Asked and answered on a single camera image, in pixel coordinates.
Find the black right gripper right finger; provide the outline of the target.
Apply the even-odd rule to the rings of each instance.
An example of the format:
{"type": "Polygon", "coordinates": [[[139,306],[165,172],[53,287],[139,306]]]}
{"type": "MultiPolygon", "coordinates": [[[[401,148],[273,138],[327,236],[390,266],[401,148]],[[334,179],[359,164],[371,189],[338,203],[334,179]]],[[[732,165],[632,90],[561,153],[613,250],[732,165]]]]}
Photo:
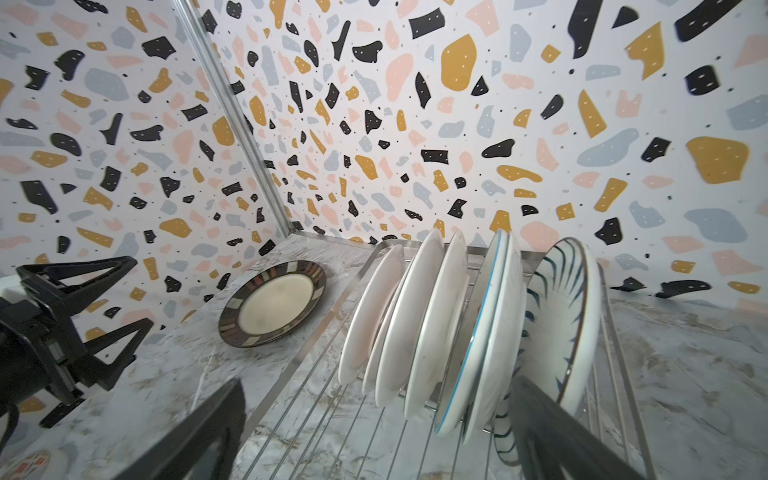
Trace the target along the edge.
{"type": "Polygon", "coordinates": [[[510,416],[526,479],[641,477],[526,377],[512,379],[510,416]]]}

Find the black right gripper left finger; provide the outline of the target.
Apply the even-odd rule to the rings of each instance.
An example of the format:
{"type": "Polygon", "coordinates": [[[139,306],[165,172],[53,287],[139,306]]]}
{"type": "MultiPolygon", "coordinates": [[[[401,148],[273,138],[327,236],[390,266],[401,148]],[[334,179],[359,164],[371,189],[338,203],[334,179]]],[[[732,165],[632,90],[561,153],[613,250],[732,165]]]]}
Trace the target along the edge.
{"type": "Polygon", "coordinates": [[[241,381],[227,381],[119,479],[228,479],[244,429],[241,381]]]}

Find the white watermelon pattern plate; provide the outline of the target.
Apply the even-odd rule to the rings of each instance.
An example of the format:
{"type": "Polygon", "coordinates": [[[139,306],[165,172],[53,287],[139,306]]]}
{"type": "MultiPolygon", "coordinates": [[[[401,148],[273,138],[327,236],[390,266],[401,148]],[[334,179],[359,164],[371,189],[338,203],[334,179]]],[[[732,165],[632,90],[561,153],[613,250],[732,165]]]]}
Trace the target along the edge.
{"type": "Polygon", "coordinates": [[[514,236],[498,230],[486,252],[454,341],[434,431],[461,429],[468,441],[491,420],[507,393],[525,311],[522,255],[514,236]]]}

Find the blue leaf pattern plate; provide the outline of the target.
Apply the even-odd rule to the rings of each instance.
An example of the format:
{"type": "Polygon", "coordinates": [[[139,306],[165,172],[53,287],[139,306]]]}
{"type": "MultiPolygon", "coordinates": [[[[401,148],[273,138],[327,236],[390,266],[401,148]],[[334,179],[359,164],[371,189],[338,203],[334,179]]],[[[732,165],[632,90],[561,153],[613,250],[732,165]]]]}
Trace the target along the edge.
{"type": "Polygon", "coordinates": [[[494,448],[503,464],[520,465],[508,404],[514,377],[528,378],[567,413],[576,413],[594,360],[602,298],[599,264],[574,237],[555,243],[531,275],[513,369],[500,382],[492,419],[494,448]]]}

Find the dark striped rim plate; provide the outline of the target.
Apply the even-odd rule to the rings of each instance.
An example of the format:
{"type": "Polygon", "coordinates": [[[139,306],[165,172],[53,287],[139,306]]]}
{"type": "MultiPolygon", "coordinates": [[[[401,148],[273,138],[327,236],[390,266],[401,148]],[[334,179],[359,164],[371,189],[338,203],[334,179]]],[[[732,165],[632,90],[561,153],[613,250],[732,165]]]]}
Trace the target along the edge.
{"type": "Polygon", "coordinates": [[[323,267],[308,260],[280,263],[258,273],[224,306],[218,322],[221,339],[245,349],[288,335],[319,305],[326,281],[323,267]]]}

